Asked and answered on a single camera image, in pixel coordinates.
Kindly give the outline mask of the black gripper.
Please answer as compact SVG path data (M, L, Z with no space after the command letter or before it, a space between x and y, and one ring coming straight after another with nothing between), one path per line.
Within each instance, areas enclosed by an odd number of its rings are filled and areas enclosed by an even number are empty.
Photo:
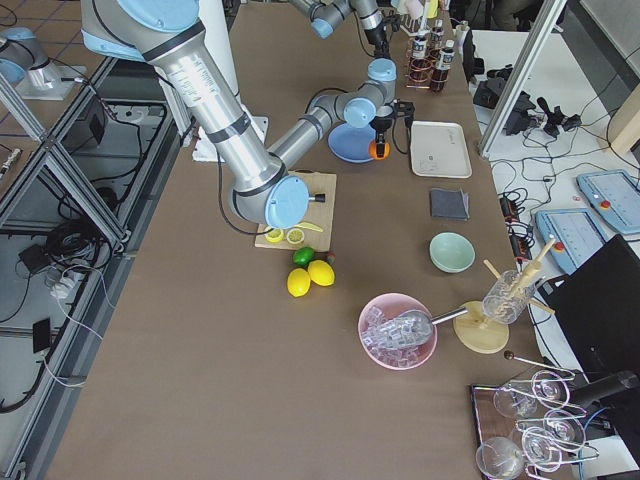
M391 58L390 38L387 35L387 30L390 30L390 36L393 36L399 27L400 15L394 13L384 15L375 27L364 30L368 43L374 47L373 56L375 58Z
M393 122L398 118L403 118L405 127L411 129L414 121L414 103L404 100L394 100L382 106L382 110L370 122L370 126L376 132L375 154L377 158L387 158L389 156L389 144L385 134L392 127Z

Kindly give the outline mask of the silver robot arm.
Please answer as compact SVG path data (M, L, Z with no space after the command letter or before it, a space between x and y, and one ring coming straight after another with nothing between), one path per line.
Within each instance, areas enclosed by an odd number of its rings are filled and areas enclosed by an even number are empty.
M290 4L310 22L314 32L322 39L331 36L351 15L357 22L358 38L365 49L362 35L373 47L369 56L375 59L390 59L390 46L386 34L385 17L374 0L292 0Z
M234 175L229 206L255 223L290 228L303 219L307 185L292 167L337 122L354 128L391 117L396 65L374 1L297 1L322 38L355 15L375 59L356 91L318 95L276 143L263 144L241 104L224 8L219 1L84 1L85 46L98 54L145 62L163 73Z

